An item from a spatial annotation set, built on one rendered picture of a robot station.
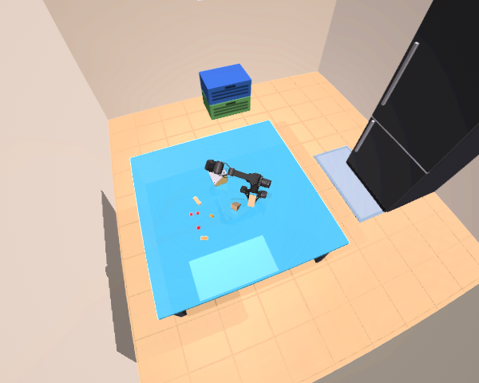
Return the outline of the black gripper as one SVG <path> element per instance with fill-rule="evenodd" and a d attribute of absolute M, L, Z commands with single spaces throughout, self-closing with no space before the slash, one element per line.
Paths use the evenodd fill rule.
<path fill-rule="evenodd" d="M 250 189 L 247 189 L 247 186 L 242 186 L 241 189 L 240 189 L 240 192 L 241 193 L 244 193 L 247 197 L 247 199 L 249 199 L 249 195 L 250 195 L 250 192 L 251 193 L 255 193 L 255 194 L 258 194 L 257 197 L 256 197 L 256 200 L 255 202 L 259 199 L 259 198 L 264 198 L 266 199 L 267 197 L 267 191 L 258 191 L 259 190 L 259 187 L 255 186 L 255 185 L 252 185 L 251 184 L 251 188 Z"/>

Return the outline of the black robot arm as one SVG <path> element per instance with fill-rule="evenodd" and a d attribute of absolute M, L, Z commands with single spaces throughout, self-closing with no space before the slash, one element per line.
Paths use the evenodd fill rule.
<path fill-rule="evenodd" d="M 240 172 L 240 171 L 237 171 L 235 170 L 235 168 L 230 168 L 228 164 L 226 164 L 229 169 L 228 169 L 228 173 L 227 174 L 224 174 L 224 175 L 221 175 L 222 171 L 223 171 L 223 168 L 224 168 L 224 162 L 222 161 L 214 161 L 212 159 L 208 159 L 206 161 L 206 164 L 204 166 L 204 169 L 206 171 L 209 171 L 209 172 L 214 172 L 214 174 L 217 174 L 219 176 L 236 176 L 236 177 L 239 177 L 241 179 L 244 179 L 246 180 L 248 183 L 252 184 L 252 185 L 255 185 L 257 187 L 260 188 L 260 186 L 262 187 L 265 187 L 265 188 L 269 188 L 271 186 L 271 180 L 268 180 L 268 179 L 265 179 L 263 178 L 263 176 L 261 176 L 261 174 L 259 173 L 244 173 L 244 172 Z"/>

